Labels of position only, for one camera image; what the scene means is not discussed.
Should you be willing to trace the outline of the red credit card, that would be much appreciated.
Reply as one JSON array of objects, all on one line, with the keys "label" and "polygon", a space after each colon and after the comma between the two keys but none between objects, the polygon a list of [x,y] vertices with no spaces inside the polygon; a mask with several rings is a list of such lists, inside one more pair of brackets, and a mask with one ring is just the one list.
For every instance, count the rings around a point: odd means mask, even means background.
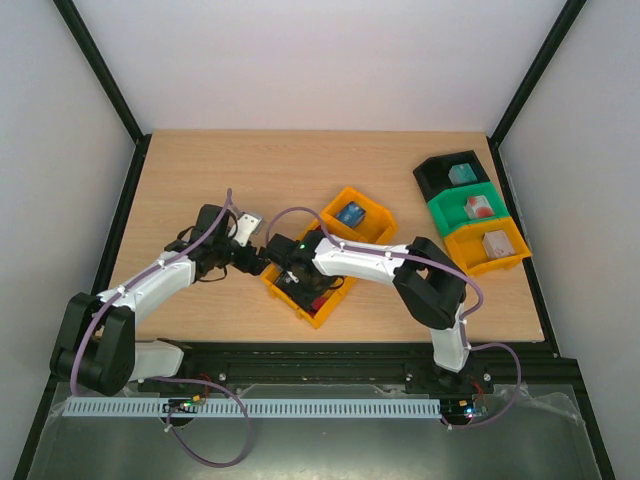
[{"label": "red credit card", "polygon": [[315,315],[319,310],[323,308],[327,300],[328,298],[326,296],[319,296],[316,299],[314,299],[310,305],[310,309],[309,309],[310,313],[312,315]]}]

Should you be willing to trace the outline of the yellow three-compartment bin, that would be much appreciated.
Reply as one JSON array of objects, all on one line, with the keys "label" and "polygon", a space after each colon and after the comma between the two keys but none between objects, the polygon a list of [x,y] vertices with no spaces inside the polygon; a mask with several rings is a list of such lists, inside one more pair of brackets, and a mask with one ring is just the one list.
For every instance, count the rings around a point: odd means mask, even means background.
[{"label": "yellow three-compartment bin", "polygon": [[[365,211],[364,220],[355,228],[351,228],[338,220],[337,215],[348,204],[355,203]],[[390,285],[390,280],[382,277],[379,262],[388,262],[386,252],[388,243],[398,230],[392,213],[387,208],[352,187],[345,187],[320,213],[321,220],[328,228],[330,235],[337,238],[332,243],[323,238],[319,250],[311,262],[311,266],[321,274],[344,276],[342,286],[322,294],[322,305],[315,312],[309,312],[299,306],[282,289],[276,286],[280,275],[278,268],[269,266],[261,275],[269,295],[282,300],[294,310],[296,316],[318,329],[331,312],[346,297],[358,278],[370,281],[382,281]]]}]

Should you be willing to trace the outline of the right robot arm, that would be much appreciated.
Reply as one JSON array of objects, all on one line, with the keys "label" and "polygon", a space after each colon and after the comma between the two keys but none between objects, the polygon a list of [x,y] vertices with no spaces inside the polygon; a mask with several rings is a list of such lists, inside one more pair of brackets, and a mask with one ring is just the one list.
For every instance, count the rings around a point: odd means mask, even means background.
[{"label": "right robot arm", "polygon": [[465,319],[480,308],[484,296],[431,240],[375,245],[312,230],[300,240],[276,234],[264,254],[307,291],[339,277],[394,288],[412,318],[430,331],[438,384],[455,392],[470,381]]}]

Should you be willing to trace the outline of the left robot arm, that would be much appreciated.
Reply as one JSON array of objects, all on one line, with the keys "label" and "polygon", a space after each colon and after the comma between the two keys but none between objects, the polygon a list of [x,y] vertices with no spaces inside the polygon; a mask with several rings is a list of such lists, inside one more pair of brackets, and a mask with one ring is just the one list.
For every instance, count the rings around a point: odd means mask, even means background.
[{"label": "left robot arm", "polygon": [[142,272],[96,295],[73,296],[54,344],[51,373],[106,396],[130,382],[175,375],[183,350],[168,341],[138,342],[137,327],[174,294],[208,281],[212,270],[233,267],[260,275],[266,261],[250,238],[262,223],[255,213],[205,205],[196,223]]}]

